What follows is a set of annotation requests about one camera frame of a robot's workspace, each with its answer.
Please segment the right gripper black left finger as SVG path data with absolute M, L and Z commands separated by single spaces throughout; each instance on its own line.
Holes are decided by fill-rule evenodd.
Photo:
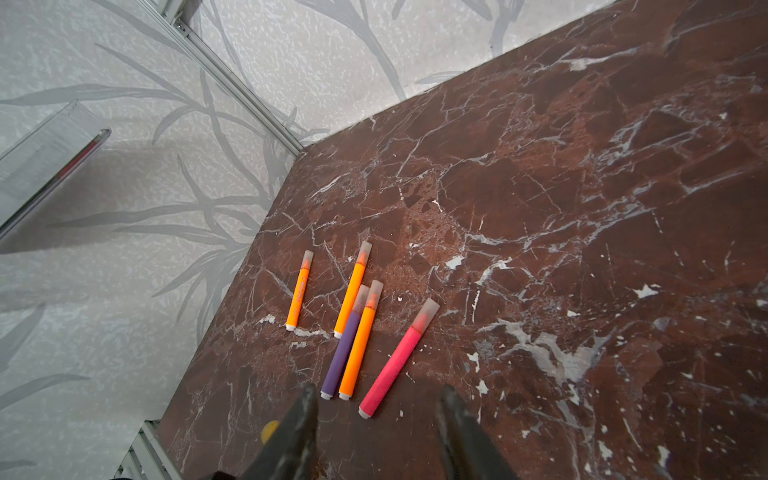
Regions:
M 240 479 L 311 479 L 316 461 L 318 398 L 306 384 Z

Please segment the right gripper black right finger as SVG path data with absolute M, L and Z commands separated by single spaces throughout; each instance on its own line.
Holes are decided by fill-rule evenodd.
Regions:
M 436 412 L 447 479 L 518 479 L 453 386 L 442 387 Z

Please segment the purple highlighter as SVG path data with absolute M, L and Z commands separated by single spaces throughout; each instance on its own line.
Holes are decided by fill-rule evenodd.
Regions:
M 354 342 L 354 338 L 365 308 L 370 288 L 361 285 L 357 297 L 348 317 L 345 330 L 336 348 L 333 360 L 320 390 L 320 396 L 324 400 L 330 400 L 338 391 L 340 380 L 343 376 L 346 363 Z

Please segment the orange highlighter pair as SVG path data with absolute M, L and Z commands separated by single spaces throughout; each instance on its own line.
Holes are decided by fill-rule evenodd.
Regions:
M 340 339 L 345 331 L 345 327 L 350 316 L 352 307 L 356 300 L 359 288 L 362 284 L 365 268 L 370 256 L 372 244 L 364 241 L 358 252 L 355 267 L 349 281 L 346 294 L 334 326 L 334 337 Z
M 287 331 L 294 331 L 298 326 L 300 311 L 304 294 L 306 291 L 307 282 L 309 279 L 309 273 L 311 269 L 314 253 L 311 250 L 306 250 L 302 259 L 302 265 L 299 271 L 298 279 L 295 285 L 288 317 L 285 323 Z

